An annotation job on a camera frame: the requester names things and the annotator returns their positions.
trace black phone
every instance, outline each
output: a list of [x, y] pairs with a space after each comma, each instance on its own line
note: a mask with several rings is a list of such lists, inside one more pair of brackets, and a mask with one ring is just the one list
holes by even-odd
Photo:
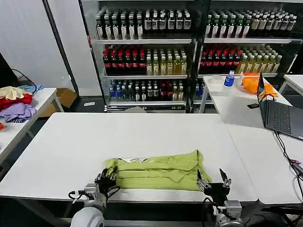
[[253, 104], [249, 104], [247, 105], [249, 109], [255, 109], [259, 107], [259, 104], [253, 103]]

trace purple cloth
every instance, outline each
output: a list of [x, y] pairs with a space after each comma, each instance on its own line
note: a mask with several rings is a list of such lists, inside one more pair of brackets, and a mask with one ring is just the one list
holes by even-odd
[[9, 108], [0, 111], [0, 116], [4, 117], [6, 122], [15, 118], [30, 119], [36, 113], [36, 109], [30, 104], [15, 103]]

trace white wall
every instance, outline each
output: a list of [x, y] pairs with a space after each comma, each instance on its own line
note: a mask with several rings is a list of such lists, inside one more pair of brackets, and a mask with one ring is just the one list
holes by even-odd
[[33, 82], [73, 90], [41, 0], [0, 1], [0, 52]]
[[48, 0], [80, 96], [100, 96], [96, 70], [77, 0]]

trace lime green shirt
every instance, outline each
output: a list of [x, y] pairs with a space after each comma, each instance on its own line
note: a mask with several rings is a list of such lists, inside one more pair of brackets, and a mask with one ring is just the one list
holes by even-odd
[[183, 155], [150, 157], [143, 162], [108, 159], [106, 168], [109, 169], [107, 174], [111, 174], [117, 166], [116, 183], [121, 188], [199, 191], [196, 185], [198, 169], [206, 182], [212, 181], [205, 172], [202, 162], [202, 154], [195, 150]]

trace laptop screen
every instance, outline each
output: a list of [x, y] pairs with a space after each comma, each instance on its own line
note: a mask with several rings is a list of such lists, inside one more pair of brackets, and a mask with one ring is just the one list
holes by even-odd
[[266, 101], [267, 101], [267, 97], [265, 95], [265, 87], [264, 87], [264, 81], [263, 81], [263, 76], [262, 73], [260, 73], [260, 77], [259, 77], [259, 83], [258, 83], [258, 102], [259, 102], [259, 106], [260, 106], [260, 110], [261, 110], [261, 115], [262, 115], [262, 120], [263, 123], [266, 119]]

